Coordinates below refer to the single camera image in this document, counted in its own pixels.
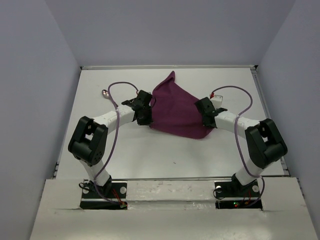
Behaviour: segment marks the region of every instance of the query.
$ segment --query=white platform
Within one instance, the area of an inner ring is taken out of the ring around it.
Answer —
[[[31,240],[317,240],[295,178],[266,177],[262,211],[216,209],[206,180],[128,181],[128,210],[82,210],[79,181],[46,181]]]
[[[118,69],[83,70],[68,125],[57,179],[87,178],[83,166],[68,152],[68,144],[79,118],[96,117],[113,110],[102,89],[118,81],[128,81],[139,89],[151,92],[170,72],[176,73],[176,83],[197,98],[209,96],[215,88],[237,85],[253,97],[252,108],[244,117],[263,120],[266,115],[249,68],[191,68],[191,69]],[[237,89],[223,89],[223,107],[238,113],[249,104],[248,96]],[[135,97],[128,85],[116,85],[112,95],[117,103]],[[105,160],[114,134],[107,139]],[[246,141],[241,139],[244,156],[249,157]],[[202,140],[173,136],[138,126],[132,122],[120,128],[118,142],[107,170],[114,179],[189,178],[232,176],[242,166],[232,133],[214,129]],[[283,175],[280,161],[271,165],[263,175]]]

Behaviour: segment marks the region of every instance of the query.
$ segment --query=purple cable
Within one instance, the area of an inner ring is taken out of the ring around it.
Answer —
[[[132,84],[131,82],[127,82],[127,81],[117,81],[117,82],[114,82],[114,83],[111,83],[109,86],[108,86],[108,93],[109,93],[109,98],[114,106],[114,109],[115,109],[115,112],[116,112],[116,127],[115,127],[115,135],[114,135],[114,140],[113,140],[113,144],[112,144],[112,148],[111,148],[111,151],[109,153],[109,156],[105,162],[105,164],[103,165],[103,167],[100,169],[100,171],[94,176],[93,178],[93,184],[94,184],[94,188],[96,190],[96,192],[98,193],[98,195],[108,201],[109,203],[112,203],[112,204],[119,204],[118,202],[116,201],[112,201],[108,198],[106,198],[105,196],[103,196],[100,192],[99,192],[99,189],[98,189],[98,186],[97,186],[97,177],[103,172],[103,170],[105,170],[107,164],[109,163],[111,157],[112,157],[112,154],[114,153],[114,150],[115,150],[115,147],[116,147],[116,143],[117,143],[117,139],[118,139],[118,133],[119,133],[119,125],[120,125],[120,114],[119,112],[117,111],[117,108],[118,108],[118,105],[116,104],[115,100],[113,99],[112,95],[111,95],[111,92],[110,92],[110,88],[113,86],[113,85],[116,85],[116,84],[129,84],[131,86],[133,86],[135,88],[136,91],[139,91],[138,88]]]
[[[263,178],[262,176],[253,175],[253,174],[249,171],[249,169],[248,169],[248,167],[247,167],[247,164],[246,164],[246,161],[245,161],[245,158],[244,158],[244,155],[243,155],[243,153],[242,153],[240,144],[239,144],[239,137],[238,137],[238,120],[239,120],[239,118],[240,118],[240,116],[241,116],[242,114],[244,114],[246,111],[248,111],[248,110],[251,108],[254,100],[253,100],[251,94],[250,94],[247,90],[243,89],[242,87],[234,86],[234,85],[227,85],[227,86],[218,87],[217,89],[213,90],[212,93],[214,93],[215,91],[218,91],[218,90],[220,90],[220,89],[226,89],[226,88],[239,89],[239,90],[245,92],[245,93],[249,96],[249,98],[250,98],[250,104],[249,104],[249,106],[246,107],[243,111],[241,111],[241,112],[238,114],[238,116],[235,118],[235,121],[234,121],[235,143],[236,143],[236,147],[238,148],[238,152],[239,152],[239,155],[240,155],[240,158],[241,158],[241,162],[242,162],[242,164],[243,164],[243,167],[244,167],[245,171],[248,173],[249,176],[251,176],[251,177],[253,177],[253,178],[261,178],[261,180],[262,180],[262,189],[261,189],[261,193],[260,193],[259,197],[258,197],[253,203],[245,206],[245,208],[247,208],[247,207],[250,207],[250,206],[254,205],[256,202],[258,202],[258,201],[261,199],[261,196],[262,196],[262,194],[264,193],[264,191],[265,191],[265,186],[266,186],[265,180],[264,180],[264,178]]]

